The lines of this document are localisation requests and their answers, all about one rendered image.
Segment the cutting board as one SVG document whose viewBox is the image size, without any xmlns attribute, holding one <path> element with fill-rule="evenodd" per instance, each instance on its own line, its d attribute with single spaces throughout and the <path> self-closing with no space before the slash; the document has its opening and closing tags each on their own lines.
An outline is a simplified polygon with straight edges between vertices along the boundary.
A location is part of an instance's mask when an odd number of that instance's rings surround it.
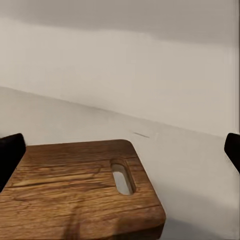
<svg viewBox="0 0 240 240">
<path fill-rule="evenodd" d="M 136 240 L 159 234 L 165 210 L 125 139 L 28 145 L 0 193 L 0 240 Z M 121 164 L 133 192 L 118 192 Z"/>
</svg>

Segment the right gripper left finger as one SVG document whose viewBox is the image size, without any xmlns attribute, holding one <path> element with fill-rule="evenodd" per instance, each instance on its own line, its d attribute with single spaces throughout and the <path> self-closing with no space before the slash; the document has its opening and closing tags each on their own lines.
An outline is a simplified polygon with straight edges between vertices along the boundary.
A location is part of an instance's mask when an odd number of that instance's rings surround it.
<svg viewBox="0 0 240 240">
<path fill-rule="evenodd" d="M 26 152 L 21 133 L 0 138 L 0 193 Z"/>
</svg>

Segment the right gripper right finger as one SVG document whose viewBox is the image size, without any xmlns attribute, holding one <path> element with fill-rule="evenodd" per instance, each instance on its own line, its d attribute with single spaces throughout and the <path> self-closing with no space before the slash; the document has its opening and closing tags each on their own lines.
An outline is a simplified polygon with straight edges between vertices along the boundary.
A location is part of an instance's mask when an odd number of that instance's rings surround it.
<svg viewBox="0 0 240 240">
<path fill-rule="evenodd" d="M 224 151 L 240 173 L 240 135 L 228 133 Z"/>
</svg>

